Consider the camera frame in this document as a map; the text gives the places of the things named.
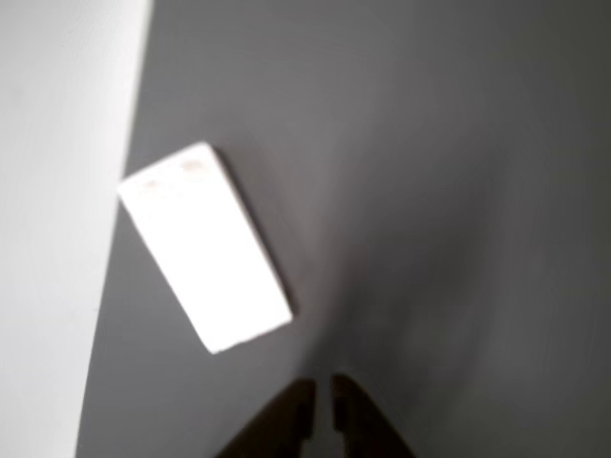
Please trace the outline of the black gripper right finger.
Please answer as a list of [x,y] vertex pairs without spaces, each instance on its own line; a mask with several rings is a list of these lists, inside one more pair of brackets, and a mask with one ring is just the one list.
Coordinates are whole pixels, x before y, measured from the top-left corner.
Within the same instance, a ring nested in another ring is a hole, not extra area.
[[414,458],[411,448],[367,392],[346,374],[331,376],[333,427],[349,458]]

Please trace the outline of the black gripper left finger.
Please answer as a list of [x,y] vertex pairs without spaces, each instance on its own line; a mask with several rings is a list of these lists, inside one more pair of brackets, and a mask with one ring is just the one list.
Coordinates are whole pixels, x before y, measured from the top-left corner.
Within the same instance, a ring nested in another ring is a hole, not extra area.
[[295,458],[313,436],[316,382],[296,380],[273,398],[218,458]]

